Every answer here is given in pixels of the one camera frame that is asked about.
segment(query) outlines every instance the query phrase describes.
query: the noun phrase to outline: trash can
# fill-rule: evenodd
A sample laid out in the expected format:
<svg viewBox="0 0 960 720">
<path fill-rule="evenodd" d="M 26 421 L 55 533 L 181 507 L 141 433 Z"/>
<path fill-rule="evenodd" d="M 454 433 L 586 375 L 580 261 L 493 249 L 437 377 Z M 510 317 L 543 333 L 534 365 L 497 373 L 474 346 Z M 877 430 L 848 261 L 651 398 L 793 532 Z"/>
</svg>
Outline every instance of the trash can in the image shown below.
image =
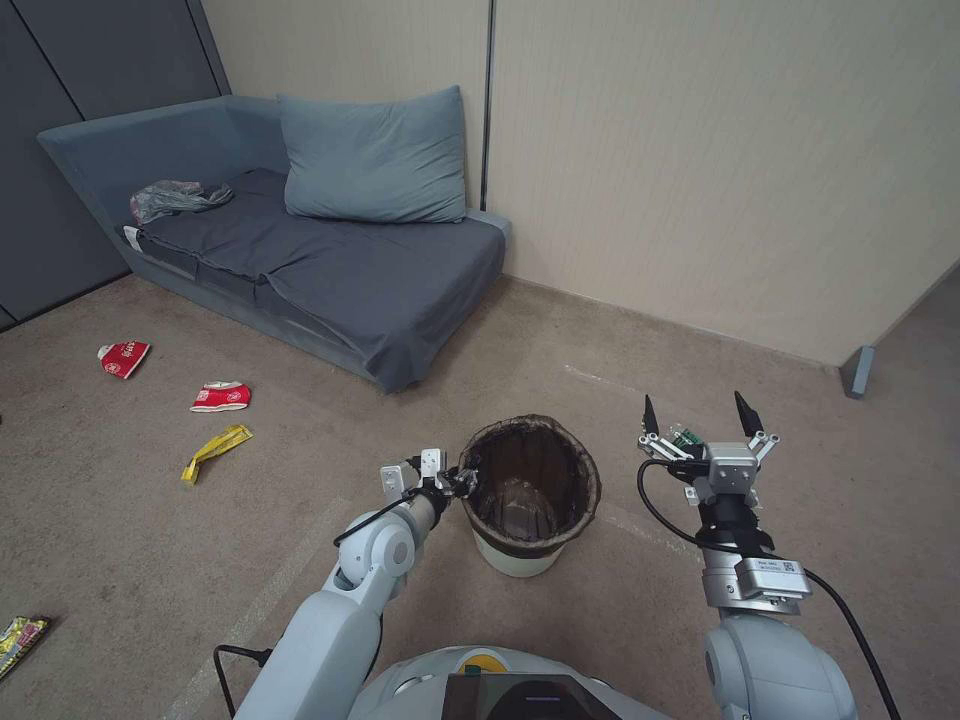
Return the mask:
<svg viewBox="0 0 960 720">
<path fill-rule="evenodd" d="M 477 471 L 463 507 L 480 554 L 512 577 L 531 577 L 556 561 L 593 520 L 600 477 L 580 441 L 556 420 L 523 415 L 477 432 L 460 455 Z"/>
</svg>

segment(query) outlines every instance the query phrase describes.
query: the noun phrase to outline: carpet floor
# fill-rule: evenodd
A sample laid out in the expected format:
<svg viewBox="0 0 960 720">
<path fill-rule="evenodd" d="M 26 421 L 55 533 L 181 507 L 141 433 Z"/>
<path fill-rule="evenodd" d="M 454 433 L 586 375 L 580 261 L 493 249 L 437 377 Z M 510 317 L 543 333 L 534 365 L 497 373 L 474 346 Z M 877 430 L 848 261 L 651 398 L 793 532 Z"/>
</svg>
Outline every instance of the carpet floor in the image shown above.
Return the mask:
<svg viewBox="0 0 960 720">
<path fill-rule="evenodd" d="M 96 351 L 128 339 L 153 349 L 123 382 Z M 645 513 L 634 474 L 645 392 L 662 425 L 736 439 L 735 389 L 783 438 L 758 485 L 778 550 L 844 594 L 904 717 L 960 716 L 958 274 L 883 340 L 860 402 L 833 368 L 508 279 L 396 395 L 134 276 L 0 335 L 0 366 L 0 622 L 56 619 L 0 684 L 4 718 L 225 718 L 214 645 L 273 645 L 334 564 L 333 537 L 382 504 L 380 465 L 458 454 L 529 412 L 593 455 L 596 521 L 546 574 L 515 580 L 453 507 L 385 612 L 378 669 L 503 645 L 671 716 L 717 717 L 699 555 Z M 188 412 L 210 380 L 248 383 L 250 407 Z M 193 452 L 236 422 L 255 437 L 185 487 Z M 676 481 L 654 470 L 648 486 L 697 527 Z M 796 624 L 836 658 L 861 717 L 885 717 L 829 599 L 816 593 Z M 253 670 L 229 672 L 242 695 Z"/>
</svg>

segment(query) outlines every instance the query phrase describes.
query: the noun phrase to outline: beige wall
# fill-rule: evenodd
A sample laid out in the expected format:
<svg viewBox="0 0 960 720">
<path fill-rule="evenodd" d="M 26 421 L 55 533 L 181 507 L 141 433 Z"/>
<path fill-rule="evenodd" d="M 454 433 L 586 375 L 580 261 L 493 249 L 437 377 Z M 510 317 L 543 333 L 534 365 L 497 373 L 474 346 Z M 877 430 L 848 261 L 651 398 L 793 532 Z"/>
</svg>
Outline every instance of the beige wall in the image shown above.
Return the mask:
<svg viewBox="0 0 960 720">
<path fill-rule="evenodd" d="M 960 256 L 960 3 L 500 0 L 508 272 L 839 364 Z"/>
<path fill-rule="evenodd" d="M 233 92 L 356 102 L 460 85 L 479 205 L 486 0 L 203 0 Z"/>
</svg>

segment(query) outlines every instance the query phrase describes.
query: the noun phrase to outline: trash can rim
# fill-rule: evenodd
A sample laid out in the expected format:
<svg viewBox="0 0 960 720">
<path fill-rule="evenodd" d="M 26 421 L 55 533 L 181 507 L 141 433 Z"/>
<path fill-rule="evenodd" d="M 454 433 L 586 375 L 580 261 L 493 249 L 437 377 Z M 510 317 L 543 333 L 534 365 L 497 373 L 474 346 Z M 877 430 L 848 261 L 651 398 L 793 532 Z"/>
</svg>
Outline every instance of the trash can rim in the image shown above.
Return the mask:
<svg viewBox="0 0 960 720">
<path fill-rule="evenodd" d="M 509 535 L 500 533 L 496 529 L 484 523 L 474 511 L 469 498 L 463 498 L 463 509 L 466 512 L 467 518 L 470 520 L 470 525 L 473 527 L 473 529 L 480 533 L 487 542 L 501 552 L 507 553 L 508 555 L 513 555 L 515 557 L 542 557 L 543 555 L 554 552 L 558 547 L 564 545 L 570 540 L 573 540 L 584 531 L 587 525 L 593 521 L 594 515 L 596 514 L 597 505 L 600 502 L 602 486 L 600 483 L 600 475 L 597 472 L 597 465 L 587 449 L 574 435 L 570 433 L 570 431 L 557 422 L 556 419 L 548 415 L 518 415 L 516 417 L 507 418 L 506 420 L 498 420 L 497 422 L 486 425 L 473 434 L 464 449 L 461 451 L 460 466 L 465 467 L 468 451 L 479 440 L 483 439 L 485 435 L 488 435 L 494 428 L 499 431 L 505 427 L 509 427 L 510 425 L 518 424 L 541 424 L 547 426 L 577 450 L 578 456 L 586 465 L 586 475 L 588 477 L 588 494 L 583 516 L 576 522 L 576 524 L 573 525 L 573 527 L 558 535 L 555 535 L 552 538 L 545 538 L 542 540 L 518 540 Z"/>
</svg>

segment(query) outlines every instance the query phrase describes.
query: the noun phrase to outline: gray couch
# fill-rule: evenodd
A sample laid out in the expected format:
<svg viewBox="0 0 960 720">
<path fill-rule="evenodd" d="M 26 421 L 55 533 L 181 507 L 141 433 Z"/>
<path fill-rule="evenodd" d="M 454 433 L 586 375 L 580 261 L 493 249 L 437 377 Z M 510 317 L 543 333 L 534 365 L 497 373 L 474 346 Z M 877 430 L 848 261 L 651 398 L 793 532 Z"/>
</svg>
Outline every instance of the gray couch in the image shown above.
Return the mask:
<svg viewBox="0 0 960 720">
<path fill-rule="evenodd" d="M 46 130 L 41 145 L 138 275 L 379 384 L 425 377 L 499 276 L 509 222 L 375 225 L 283 211 L 275 101 L 224 96 Z M 228 182 L 222 208 L 124 239 L 130 195 L 160 179 Z"/>
</svg>

